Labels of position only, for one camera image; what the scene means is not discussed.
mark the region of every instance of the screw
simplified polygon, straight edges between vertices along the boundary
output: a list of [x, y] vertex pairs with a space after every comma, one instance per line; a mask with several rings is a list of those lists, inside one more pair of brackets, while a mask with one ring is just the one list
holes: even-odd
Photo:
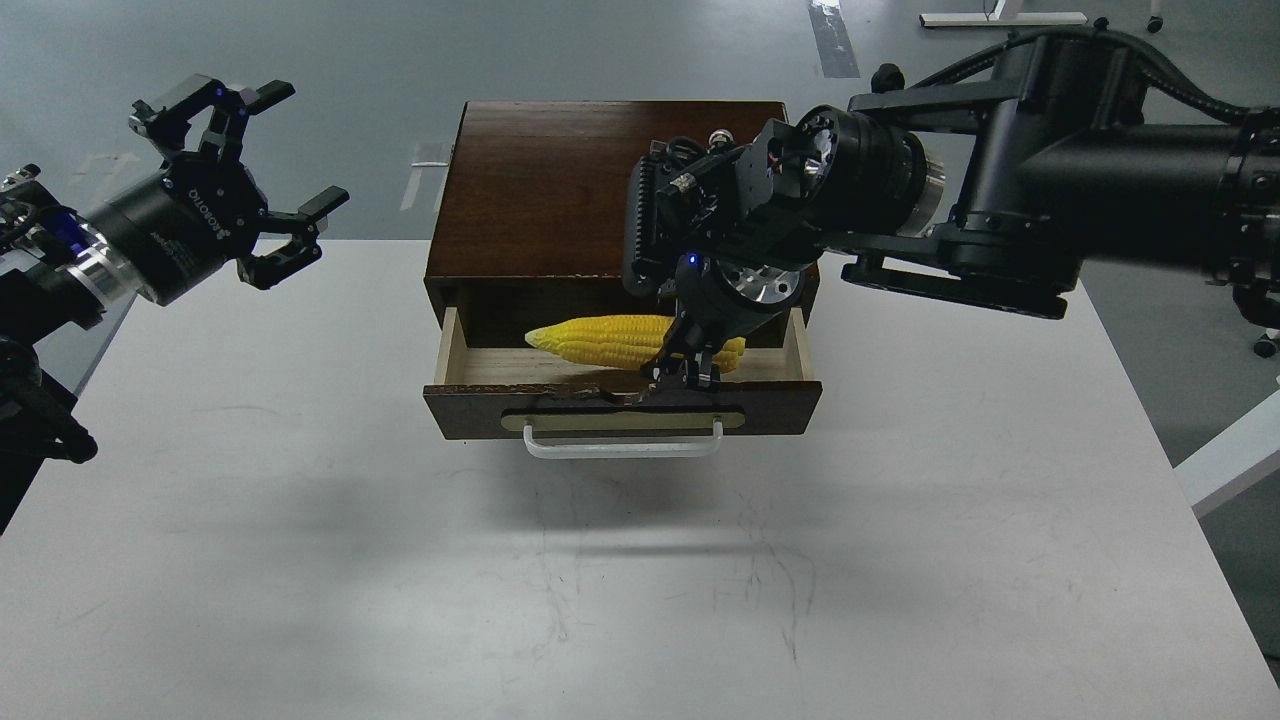
[[733, 133], [728, 132], [724, 128], [713, 131], [710, 138], [707, 141], [707, 145], [732, 145], [732, 143], [733, 143]]

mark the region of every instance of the drawer front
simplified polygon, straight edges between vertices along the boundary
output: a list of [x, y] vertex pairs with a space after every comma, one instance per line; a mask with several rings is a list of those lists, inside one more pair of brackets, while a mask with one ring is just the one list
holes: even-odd
[[[689, 434], [705, 430], [709, 419], [717, 415], [727, 419], [724, 434], [800, 434], [809, 425], [822, 383], [722, 383], [716, 395], [673, 389], [649, 395], [637, 404], [631, 396], [572, 384], [426, 386], [422, 395], [447, 439], [518, 438], [520, 428], [513, 419], [521, 418], [522, 427], [525, 415], [563, 416], [558, 423], [548, 423], [553, 428], [550, 437]], [[663, 428], [667, 423], [645, 418], [628, 429], [626, 418], [620, 418], [637, 414], [678, 415], [678, 420]], [[593, 418], [598, 429], [591, 429]]]

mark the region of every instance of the gray floor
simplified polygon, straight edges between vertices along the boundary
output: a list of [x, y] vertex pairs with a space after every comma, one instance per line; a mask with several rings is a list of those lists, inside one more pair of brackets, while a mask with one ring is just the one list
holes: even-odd
[[[134, 99], [155, 97], [192, 72], [250, 85], [280, 77], [298, 95], [251, 123], [244, 152], [273, 208], [289, 209], [335, 183], [352, 201], [334, 217], [330, 237], [421, 238], [431, 233], [440, 176], [410, 163], [449, 142], [467, 100], [776, 99], [797, 117], [865, 92], [881, 61], [918, 79], [998, 41], [1002, 31], [925, 31], [915, 20], [920, 10], [977, 5], [845, 0], [864, 77], [832, 79], [823, 77], [808, 0], [12, 1], [0, 23], [0, 168], [36, 161], [60, 200], [90, 208], [156, 167], [125, 129]], [[1146, 35], [1146, 3], [1033, 0], [1028, 9], [1073, 5]], [[1280, 5], [1167, 5], [1152, 42], [1190, 78], [1233, 102], [1280, 102]], [[1152, 122], [1199, 122], [1169, 101], [1148, 110]], [[928, 141], [959, 173], [968, 143]], [[548, 163], [548, 178], [563, 172], [572, 168]], [[1088, 265], [1084, 282], [1172, 462], [1276, 388], [1280, 361], [1249, 352], [1257, 331], [1222, 288], [1105, 264]], [[72, 331], [42, 351], [76, 375], [101, 342]], [[1280, 478], [1271, 478], [1206, 519], [1204, 529], [1260, 639], [1280, 653], [1277, 497]]]

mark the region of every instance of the white table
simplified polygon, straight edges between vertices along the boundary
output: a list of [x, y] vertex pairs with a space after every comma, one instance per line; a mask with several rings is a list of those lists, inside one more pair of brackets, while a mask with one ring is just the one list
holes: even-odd
[[1024, 13], [1023, 0], [996, 0], [996, 6], [982, 13], [920, 13], [924, 27], [1018, 27], [1018, 26], [1083, 26], [1084, 13]]
[[1280, 391], [1271, 393], [1174, 469], [1197, 518], [1208, 515], [1280, 470], [1277, 428]]
[[425, 243], [138, 304], [0, 539], [4, 717], [1280, 716], [1088, 299], [842, 286], [803, 437], [445, 442]]

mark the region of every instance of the fake corn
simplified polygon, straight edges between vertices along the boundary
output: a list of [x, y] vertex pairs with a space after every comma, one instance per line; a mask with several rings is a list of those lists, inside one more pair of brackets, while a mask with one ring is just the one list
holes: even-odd
[[[673, 318], [664, 315], [602, 315], [575, 318], [525, 333], [525, 342], [570, 363], [639, 370], [662, 350]], [[740, 337], [716, 354], [721, 373], [737, 369], [746, 350]]]

